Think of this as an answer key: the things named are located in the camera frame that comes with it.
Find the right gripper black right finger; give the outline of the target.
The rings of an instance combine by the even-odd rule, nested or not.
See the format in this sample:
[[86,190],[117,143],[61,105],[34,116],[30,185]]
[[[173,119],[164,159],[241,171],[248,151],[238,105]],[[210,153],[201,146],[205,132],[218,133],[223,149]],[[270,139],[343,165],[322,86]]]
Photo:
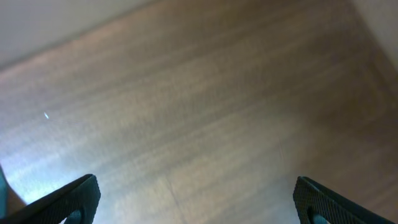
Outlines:
[[293,200],[301,223],[394,224],[309,177],[297,178]]

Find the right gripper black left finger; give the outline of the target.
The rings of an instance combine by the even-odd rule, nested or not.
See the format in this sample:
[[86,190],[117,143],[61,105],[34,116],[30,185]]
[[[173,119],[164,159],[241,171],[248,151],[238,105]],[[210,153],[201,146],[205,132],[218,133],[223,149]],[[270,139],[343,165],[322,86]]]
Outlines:
[[92,224],[101,198],[96,176],[86,174],[7,216],[9,186],[1,174],[1,223]]

